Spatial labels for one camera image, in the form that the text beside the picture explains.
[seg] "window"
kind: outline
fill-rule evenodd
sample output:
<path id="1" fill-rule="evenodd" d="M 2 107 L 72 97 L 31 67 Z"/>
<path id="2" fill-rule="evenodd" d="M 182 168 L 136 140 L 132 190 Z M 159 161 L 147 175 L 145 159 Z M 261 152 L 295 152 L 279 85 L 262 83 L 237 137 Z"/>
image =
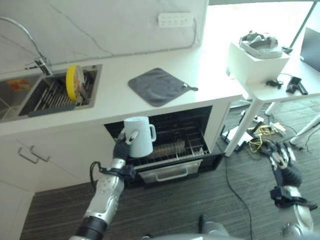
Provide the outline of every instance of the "window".
<path id="1" fill-rule="evenodd" d="M 313 2 L 259 2 L 210 5 L 205 34 L 238 41 L 250 30 L 275 36 L 280 46 L 290 46 Z"/>

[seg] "marble backsplash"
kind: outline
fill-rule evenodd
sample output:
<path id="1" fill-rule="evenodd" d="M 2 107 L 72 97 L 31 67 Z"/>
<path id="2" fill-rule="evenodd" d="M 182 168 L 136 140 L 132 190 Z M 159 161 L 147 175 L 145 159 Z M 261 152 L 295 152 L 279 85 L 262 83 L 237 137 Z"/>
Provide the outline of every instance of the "marble backsplash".
<path id="1" fill-rule="evenodd" d="M 197 47 L 207 0 L 10 0 L 0 15 L 28 29 L 53 65 Z M 192 27 L 160 28 L 159 13 L 191 12 Z M 0 20 L 0 73 L 17 71 L 37 57 L 27 36 Z"/>

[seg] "gray carpet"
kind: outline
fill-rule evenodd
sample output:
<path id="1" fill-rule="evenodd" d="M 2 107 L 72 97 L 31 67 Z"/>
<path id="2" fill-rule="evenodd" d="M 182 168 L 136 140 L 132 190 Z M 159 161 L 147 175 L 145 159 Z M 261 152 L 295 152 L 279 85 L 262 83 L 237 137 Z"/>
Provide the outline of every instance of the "gray carpet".
<path id="1" fill-rule="evenodd" d="M 230 112 L 227 128 L 237 125 L 240 112 L 239 108 Z M 274 118 L 299 131 L 319 113 L 320 98 L 311 98 L 282 103 Z M 293 135 L 289 129 L 287 137 Z M 218 144 L 226 147 L 221 139 Z M 300 191 L 308 200 L 320 204 L 320 131 L 311 137 L 308 147 L 309 152 L 295 151 L 303 174 Z M 234 153 L 227 162 L 230 183 L 251 211 L 253 238 L 279 239 L 282 226 L 269 196 L 276 182 L 268 160 L 246 148 Z M 194 179 L 149 189 L 125 189 L 104 239 L 139 240 L 147 233 L 195 233 L 202 213 L 222 223 L 232 236 L 249 239 L 248 212 L 229 189 L 225 170 L 223 161 L 216 171 Z M 20 239 L 67 240 L 79 226 L 92 194 L 89 183 L 36 193 Z M 320 230 L 320 209 L 314 210 L 312 216 L 315 228 Z"/>

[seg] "mug handle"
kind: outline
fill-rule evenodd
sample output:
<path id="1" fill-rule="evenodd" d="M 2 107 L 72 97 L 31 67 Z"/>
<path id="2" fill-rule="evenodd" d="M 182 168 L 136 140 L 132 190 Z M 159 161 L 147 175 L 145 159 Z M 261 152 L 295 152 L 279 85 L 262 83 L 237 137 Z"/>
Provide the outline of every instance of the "mug handle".
<path id="1" fill-rule="evenodd" d="M 150 124 L 150 129 L 151 129 L 151 135 L 152 135 L 152 142 L 154 142 L 155 140 L 157 140 L 157 134 L 156 134 L 156 128 L 155 128 L 155 125 L 153 124 Z"/>

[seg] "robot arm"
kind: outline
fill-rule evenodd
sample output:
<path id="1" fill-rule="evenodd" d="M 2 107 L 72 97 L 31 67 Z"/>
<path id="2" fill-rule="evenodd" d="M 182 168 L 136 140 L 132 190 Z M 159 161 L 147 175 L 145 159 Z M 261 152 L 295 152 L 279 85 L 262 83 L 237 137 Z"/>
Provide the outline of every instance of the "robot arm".
<path id="1" fill-rule="evenodd" d="M 101 240 L 104 237 L 118 208 L 119 197 L 124 190 L 125 178 L 134 178 L 135 170 L 131 165 L 126 165 L 130 145 L 138 136 L 134 131 L 125 140 L 124 131 L 121 131 L 113 150 L 113 160 L 110 167 L 99 166 L 103 176 L 96 184 L 94 197 L 87 208 L 80 227 L 70 240 Z"/>
<path id="2" fill-rule="evenodd" d="M 297 239 L 313 232 L 314 222 L 310 211 L 318 206 L 303 198 L 299 192 L 302 176 L 295 167 L 296 157 L 286 144 L 270 144 L 269 159 L 277 186 L 270 191 L 279 209 L 283 239 Z"/>

